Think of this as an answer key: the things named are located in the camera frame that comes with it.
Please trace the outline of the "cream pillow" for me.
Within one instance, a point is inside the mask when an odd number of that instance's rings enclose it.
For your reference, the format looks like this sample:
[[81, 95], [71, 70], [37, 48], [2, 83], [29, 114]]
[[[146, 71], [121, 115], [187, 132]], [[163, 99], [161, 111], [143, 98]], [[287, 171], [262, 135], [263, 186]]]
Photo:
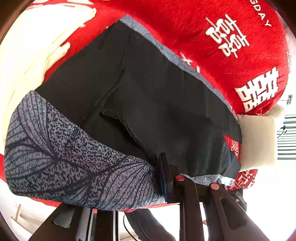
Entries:
[[34, 4], [13, 23], [1, 43], [1, 154], [17, 105], [66, 55], [67, 39], [95, 15], [96, 8], [85, 4]]

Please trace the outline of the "beige herringbone pillow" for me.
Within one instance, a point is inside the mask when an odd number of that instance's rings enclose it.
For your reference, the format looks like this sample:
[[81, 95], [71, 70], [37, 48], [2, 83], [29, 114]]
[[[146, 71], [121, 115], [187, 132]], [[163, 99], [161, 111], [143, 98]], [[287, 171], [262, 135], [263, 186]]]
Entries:
[[263, 116], [238, 115], [242, 143], [239, 162], [241, 171], [274, 165], [277, 157], [277, 134], [285, 120], [284, 107], [276, 104]]

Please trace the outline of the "black pants with grey trim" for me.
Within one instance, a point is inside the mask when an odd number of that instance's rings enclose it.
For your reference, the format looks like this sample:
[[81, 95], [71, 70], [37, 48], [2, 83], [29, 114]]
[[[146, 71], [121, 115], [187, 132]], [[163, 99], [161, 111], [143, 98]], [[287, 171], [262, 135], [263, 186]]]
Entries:
[[4, 154], [15, 195], [126, 210], [165, 201], [159, 154], [194, 181], [230, 184], [226, 137], [240, 125], [222, 95], [124, 16], [14, 110]]

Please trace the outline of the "person's legs in dark jeans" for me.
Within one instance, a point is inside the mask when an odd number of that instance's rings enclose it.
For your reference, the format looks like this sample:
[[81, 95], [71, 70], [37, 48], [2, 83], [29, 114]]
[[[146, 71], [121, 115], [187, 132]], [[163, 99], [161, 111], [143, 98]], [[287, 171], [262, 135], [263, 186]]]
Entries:
[[149, 209], [136, 209], [126, 212], [125, 216], [140, 240], [176, 240]]

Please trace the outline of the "red bedspread with white characters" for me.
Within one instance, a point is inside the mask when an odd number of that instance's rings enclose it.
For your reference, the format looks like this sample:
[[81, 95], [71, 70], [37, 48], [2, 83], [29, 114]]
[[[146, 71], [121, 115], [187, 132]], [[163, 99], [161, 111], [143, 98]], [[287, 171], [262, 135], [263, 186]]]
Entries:
[[[32, 1], [26, 9], [66, 2], [96, 8], [96, 15], [67, 39], [68, 52], [46, 71], [42, 84], [102, 32], [130, 16], [205, 78], [236, 120], [238, 115], [267, 113], [287, 85], [285, 30], [265, 1]], [[20, 15], [8, 18], [5, 36]]]

